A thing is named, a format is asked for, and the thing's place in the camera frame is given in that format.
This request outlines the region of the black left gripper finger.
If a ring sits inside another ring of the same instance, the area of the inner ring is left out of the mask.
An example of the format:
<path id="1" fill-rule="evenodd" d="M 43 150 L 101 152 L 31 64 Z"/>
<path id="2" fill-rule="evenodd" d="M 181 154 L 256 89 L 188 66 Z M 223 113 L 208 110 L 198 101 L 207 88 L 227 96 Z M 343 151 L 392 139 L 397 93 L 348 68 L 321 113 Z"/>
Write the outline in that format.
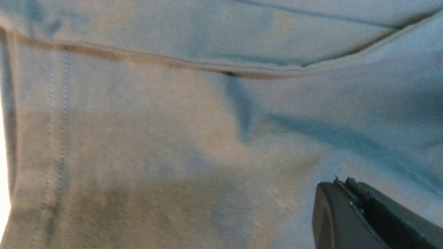
<path id="1" fill-rule="evenodd" d="M 317 249 L 443 247 L 441 227 L 353 178 L 317 184 L 312 232 Z"/>

